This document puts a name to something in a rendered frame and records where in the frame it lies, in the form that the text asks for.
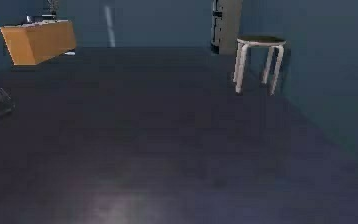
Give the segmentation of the grey tall cabinet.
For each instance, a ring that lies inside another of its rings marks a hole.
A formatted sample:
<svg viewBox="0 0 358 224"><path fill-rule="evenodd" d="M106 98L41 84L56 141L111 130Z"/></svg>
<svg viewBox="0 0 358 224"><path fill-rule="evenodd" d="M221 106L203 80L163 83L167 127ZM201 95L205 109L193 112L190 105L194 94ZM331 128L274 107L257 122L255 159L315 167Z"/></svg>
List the grey tall cabinet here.
<svg viewBox="0 0 358 224"><path fill-rule="evenodd" d="M243 0L213 0L211 50L216 54L233 54L239 33Z"/></svg>

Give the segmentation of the white round stool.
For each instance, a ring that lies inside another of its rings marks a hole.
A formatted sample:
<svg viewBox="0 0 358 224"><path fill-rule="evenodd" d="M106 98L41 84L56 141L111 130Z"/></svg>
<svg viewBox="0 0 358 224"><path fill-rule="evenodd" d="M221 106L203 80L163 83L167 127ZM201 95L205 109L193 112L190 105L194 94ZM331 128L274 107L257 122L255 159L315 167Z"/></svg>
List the white round stool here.
<svg viewBox="0 0 358 224"><path fill-rule="evenodd" d="M259 59L262 68L259 77L262 86L269 87L269 94L274 95L277 88L280 69L285 53L286 40L266 35L248 35L237 38L236 61L232 81L235 84L235 93L240 95L243 91L245 74L249 71L252 63Z"/></svg>

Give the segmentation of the orange wooden cabinet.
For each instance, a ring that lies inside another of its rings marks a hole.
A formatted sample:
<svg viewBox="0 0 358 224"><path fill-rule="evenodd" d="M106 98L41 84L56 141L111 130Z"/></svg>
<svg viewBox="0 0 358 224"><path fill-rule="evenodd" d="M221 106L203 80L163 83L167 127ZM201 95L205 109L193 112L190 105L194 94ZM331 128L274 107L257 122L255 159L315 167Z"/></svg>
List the orange wooden cabinet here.
<svg viewBox="0 0 358 224"><path fill-rule="evenodd" d="M0 31L16 66L37 65L76 48L69 20L4 26Z"/></svg>

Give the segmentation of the dark house plant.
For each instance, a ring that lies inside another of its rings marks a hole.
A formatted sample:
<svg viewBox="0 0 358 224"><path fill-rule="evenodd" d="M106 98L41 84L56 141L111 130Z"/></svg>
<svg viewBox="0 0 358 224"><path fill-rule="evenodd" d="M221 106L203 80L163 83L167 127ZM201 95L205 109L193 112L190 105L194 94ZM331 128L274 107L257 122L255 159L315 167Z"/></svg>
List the dark house plant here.
<svg viewBox="0 0 358 224"><path fill-rule="evenodd" d="M49 11L52 15L56 15L59 9L59 0L47 0Z"/></svg>

